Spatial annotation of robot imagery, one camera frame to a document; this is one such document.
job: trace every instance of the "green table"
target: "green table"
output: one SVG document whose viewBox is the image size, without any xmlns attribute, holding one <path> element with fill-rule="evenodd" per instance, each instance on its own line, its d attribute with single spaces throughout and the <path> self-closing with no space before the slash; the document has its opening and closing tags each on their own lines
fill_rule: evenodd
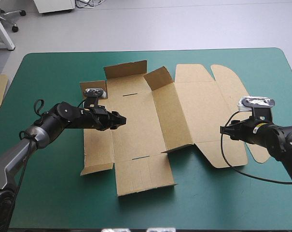
<svg viewBox="0 0 292 232">
<path fill-rule="evenodd" d="M 227 66 L 251 95 L 276 100 L 276 124 L 292 125 L 292 71 L 277 48 L 29 54 L 0 109 L 0 154 L 37 119 L 36 99 L 46 100 L 45 110 L 61 101 L 77 105 L 80 81 L 104 79 L 104 66 L 143 59 L 148 71 L 164 65 L 172 76 L 178 63 L 200 63 L 208 70 L 211 64 Z M 83 131 L 66 130 L 30 159 L 11 227 L 292 229 L 292 186 L 212 168 L 194 147 L 170 154 L 169 160 L 178 185 L 118 198 L 114 170 L 79 176 Z M 250 156 L 242 170 L 289 181 L 274 159 L 258 164 Z"/>
</svg>

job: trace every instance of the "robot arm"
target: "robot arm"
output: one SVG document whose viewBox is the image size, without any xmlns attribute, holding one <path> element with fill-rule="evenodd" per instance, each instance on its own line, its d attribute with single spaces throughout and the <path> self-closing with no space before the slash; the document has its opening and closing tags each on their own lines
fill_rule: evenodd
<svg viewBox="0 0 292 232">
<path fill-rule="evenodd" d="M 221 127 L 221 134 L 232 140 L 242 140 L 267 148 L 268 153 L 282 162 L 292 179 L 292 126 L 281 127 L 272 122 L 273 99 L 243 97 L 238 103 L 239 112 L 252 111 L 244 121 L 232 120 L 229 126 Z"/>
<path fill-rule="evenodd" d="M 66 102 L 56 104 L 26 129 L 28 136 L 0 156 L 0 232 L 7 230 L 12 216 L 11 209 L 18 193 L 14 176 L 29 159 L 27 156 L 48 146 L 67 128 L 104 131 L 115 130 L 126 124 L 126 118 L 118 112 L 109 112 L 104 106 L 98 105 L 98 99 L 106 97 L 104 90 L 90 88 L 83 94 L 86 97 L 83 108 Z"/>
</svg>

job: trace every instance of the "flattened cardboard box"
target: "flattened cardboard box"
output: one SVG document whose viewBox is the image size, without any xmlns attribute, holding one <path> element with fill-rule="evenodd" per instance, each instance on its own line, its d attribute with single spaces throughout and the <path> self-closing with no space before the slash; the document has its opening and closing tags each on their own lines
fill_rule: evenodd
<svg viewBox="0 0 292 232">
<path fill-rule="evenodd" d="M 81 90 L 106 90 L 108 98 L 99 104 L 124 115 L 127 124 L 116 130 L 84 130 L 81 175 L 115 164 L 118 196 L 171 186 L 175 183 L 167 152 L 193 144 L 214 167 L 227 167 L 217 147 L 220 125 L 231 111 L 218 83 L 202 65 L 178 65 L 175 82 L 165 67 L 146 74 L 145 60 L 104 70 L 106 82 L 82 82 Z M 245 165 L 244 144 L 224 140 L 230 162 Z"/>
</svg>

